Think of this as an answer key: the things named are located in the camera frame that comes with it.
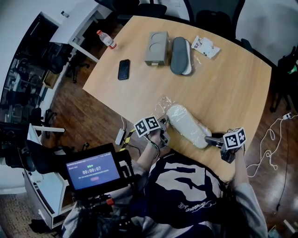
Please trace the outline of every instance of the power strip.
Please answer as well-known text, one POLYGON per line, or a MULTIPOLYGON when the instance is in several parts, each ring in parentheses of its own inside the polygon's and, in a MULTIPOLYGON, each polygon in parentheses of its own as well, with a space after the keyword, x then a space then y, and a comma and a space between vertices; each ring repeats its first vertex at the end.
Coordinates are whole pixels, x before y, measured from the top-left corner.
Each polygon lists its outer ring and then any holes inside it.
POLYGON ((125 133, 125 131, 120 128, 119 129, 119 132, 118 132, 118 135, 116 137, 116 140, 115 140, 115 144, 116 145, 121 145, 122 140, 123 140, 124 133, 125 133))

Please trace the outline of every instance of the wooden table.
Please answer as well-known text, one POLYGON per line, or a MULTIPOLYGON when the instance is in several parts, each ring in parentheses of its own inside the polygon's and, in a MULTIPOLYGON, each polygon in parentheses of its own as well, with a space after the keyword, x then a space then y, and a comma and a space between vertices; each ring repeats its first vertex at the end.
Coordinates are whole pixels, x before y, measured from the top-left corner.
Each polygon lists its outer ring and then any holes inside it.
MULTIPOLYGON (((88 78, 84 90, 132 123, 149 116, 166 95, 184 105, 212 132, 243 126, 246 149, 256 132, 264 109, 271 67, 255 55, 220 36, 185 24, 134 16, 115 38, 116 50, 106 50, 88 78), (221 51, 208 59, 192 50, 201 64, 191 76, 174 75, 169 66, 147 66, 144 54, 150 32, 168 31, 172 39, 182 36, 190 43, 207 37, 221 51), (130 77, 117 79, 119 61, 130 59, 130 77)), ((221 160, 219 149, 200 150, 183 136, 168 129, 170 147, 211 168, 229 180, 235 164, 221 160)))

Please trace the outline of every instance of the charging cable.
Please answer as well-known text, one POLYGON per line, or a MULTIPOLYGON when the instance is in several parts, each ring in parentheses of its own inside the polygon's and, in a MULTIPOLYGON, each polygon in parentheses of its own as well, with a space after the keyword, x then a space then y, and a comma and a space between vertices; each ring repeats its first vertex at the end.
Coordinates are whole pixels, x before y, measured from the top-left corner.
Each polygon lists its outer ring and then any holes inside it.
POLYGON ((257 164, 252 164, 252 165, 249 165, 249 166, 246 167, 246 169, 248 169, 249 167, 252 167, 252 166, 256 166, 256 167, 257 167, 255 173, 254 173, 252 176, 248 176, 249 178, 252 178, 252 177, 254 177, 254 176, 256 175, 256 173, 257 173, 257 171, 258 171, 258 169, 259 169, 259 167, 260 167, 260 165, 261 165, 261 163, 262 163, 262 161, 263 161, 263 159, 264 159, 265 156, 266 156, 267 158, 269 158, 269 164, 273 167, 273 169, 274 169, 274 170, 277 170, 277 169, 278 169, 278 166, 277 166, 277 165, 274 165, 274 164, 272 163, 272 155, 278 150, 279 144, 280 144, 281 139, 282 139, 281 124, 282 124, 282 122, 283 122, 284 120, 287 120, 287 119, 293 119, 294 117, 297 117, 297 116, 298 116, 298 115, 295 115, 295 116, 291 117, 291 113, 285 114, 285 115, 283 115, 282 118, 277 118, 277 119, 275 120, 275 122, 273 122, 273 124, 269 127, 269 129, 266 131, 264 137, 262 138, 262 140, 261 140, 261 142, 260 142, 260 162, 257 163, 257 164), (280 121, 280 123, 279 123, 280 139, 279 139, 278 145, 277 145, 275 151, 272 152, 272 151, 270 151, 270 150, 266 150, 266 151, 264 152, 264 154, 262 155, 262 142, 263 142, 263 140, 265 139, 265 137, 266 137, 266 135, 267 135, 268 132, 270 132, 270 138, 271 138, 271 140, 274 140, 274 139, 275 139, 274 131, 273 131, 271 128, 272 128, 273 125, 274 125, 276 122, 278 122, 278 121, 280 121))
POLYGON ((123 121, 123 117, 121 116, 121 120, 122 120, 122 123, 123 123, 123 128, 122 130, 125 131, 126 130, 126 126, 125 126, 125 129, 124 129, 124 121, 123 121))
POLYGON ((285 166, 284 187, 283 187, 283 191, 281 192, 280 198, 278 200, 278 205, 275 208, 276 211, 278 211, 278 209, 280 207, 280 201, 281 201, 281 198, 283 197, 283 194, 284 194, 285 183, 287 181, 287 174, 288 174, 288 164, 289 164, 289 128, 288 128, 288 126, 286 126, 286 131, 287 131, 287 163, 286 163, 286 166, 285 166))

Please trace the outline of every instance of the smartphone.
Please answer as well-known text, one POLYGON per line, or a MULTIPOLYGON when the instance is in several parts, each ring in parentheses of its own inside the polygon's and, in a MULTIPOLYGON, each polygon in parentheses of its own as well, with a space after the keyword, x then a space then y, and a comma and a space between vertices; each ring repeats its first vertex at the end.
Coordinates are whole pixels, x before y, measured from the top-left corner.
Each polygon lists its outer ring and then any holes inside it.
POLYGON ((130 60, 121 60, 119 63, 118 79, 124 80, 129 78, 130 60))

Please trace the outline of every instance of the power adapter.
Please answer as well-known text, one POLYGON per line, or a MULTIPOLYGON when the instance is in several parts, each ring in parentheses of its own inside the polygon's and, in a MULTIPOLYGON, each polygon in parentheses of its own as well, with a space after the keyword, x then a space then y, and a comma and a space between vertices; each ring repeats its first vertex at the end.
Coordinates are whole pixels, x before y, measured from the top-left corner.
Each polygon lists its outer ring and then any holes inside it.
POLYGON ((291 113, 287 113, 285 115, 283 115, 283 120, 287 120, 287 119, 290 119, 291 118, 291 113))
POLYGON ((116 140, 115 140, 115 144, 116 145, 121 145, 122 140, 123 140, 124 133, 125 133, 125 130, 123 130, 123 129, 120 128, 119 129, 119 132, 118 132, 118 135, 116 137, 116 140))

